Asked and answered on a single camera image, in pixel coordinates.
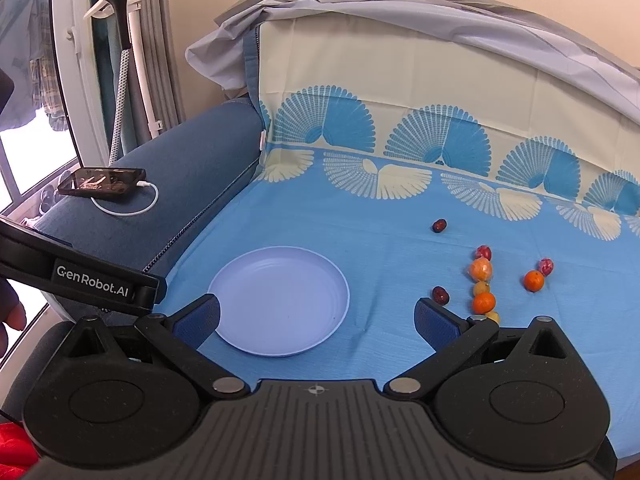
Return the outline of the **person's left hand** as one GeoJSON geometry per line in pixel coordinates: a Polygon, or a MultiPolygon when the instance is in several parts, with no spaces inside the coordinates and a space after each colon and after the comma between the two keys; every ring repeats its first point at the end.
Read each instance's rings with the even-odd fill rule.
{"type": "Polygon", "coordinates": [[[5,278],[0,278],[0,356],[9,348],[6,329],[21,332],[27,325],[26,311],[16,291],[5,278]]]}

